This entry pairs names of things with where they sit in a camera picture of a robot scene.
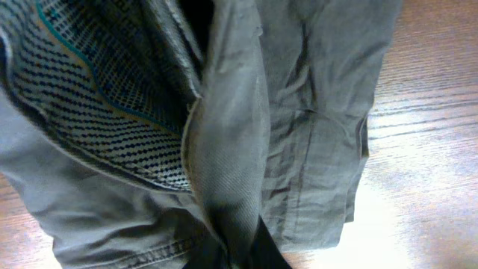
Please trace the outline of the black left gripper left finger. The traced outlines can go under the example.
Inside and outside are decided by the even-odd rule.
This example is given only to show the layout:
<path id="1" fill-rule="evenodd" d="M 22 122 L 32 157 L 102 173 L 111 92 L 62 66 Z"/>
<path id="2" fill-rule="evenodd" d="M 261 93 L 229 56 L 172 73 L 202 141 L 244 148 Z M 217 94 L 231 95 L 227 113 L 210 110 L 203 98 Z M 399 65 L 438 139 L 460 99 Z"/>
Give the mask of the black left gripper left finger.
<path id="1" fill-rule="evenodd" d="M 212 235 L 193 249 L 183 269 L 227 269 L 228 259 L 220 242 Z"/>

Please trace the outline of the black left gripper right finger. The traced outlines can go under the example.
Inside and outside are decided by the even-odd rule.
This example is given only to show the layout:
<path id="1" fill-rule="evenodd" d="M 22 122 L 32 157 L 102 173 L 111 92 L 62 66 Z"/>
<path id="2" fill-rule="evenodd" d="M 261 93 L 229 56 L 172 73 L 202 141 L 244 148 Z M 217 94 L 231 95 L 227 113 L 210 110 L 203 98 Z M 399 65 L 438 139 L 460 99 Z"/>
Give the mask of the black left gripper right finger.
<path id="1" fill-rule="evenodd" d="M 248 268 L 291 269 L 261 218 L 259 218 L 255 240 L 249 251 Z"/>

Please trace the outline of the grey shorts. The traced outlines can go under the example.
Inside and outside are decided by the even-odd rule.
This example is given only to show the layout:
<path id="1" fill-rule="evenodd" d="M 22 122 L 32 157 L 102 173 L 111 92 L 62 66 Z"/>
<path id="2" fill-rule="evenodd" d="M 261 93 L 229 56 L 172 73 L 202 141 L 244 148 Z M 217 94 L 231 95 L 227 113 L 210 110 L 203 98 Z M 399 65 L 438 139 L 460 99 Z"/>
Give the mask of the grey shorts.
<path id="1" fill-rule="evenodd" d="M 338 245 L 397 0 L 2 0 L 1 172 L 63 268 Z"/>

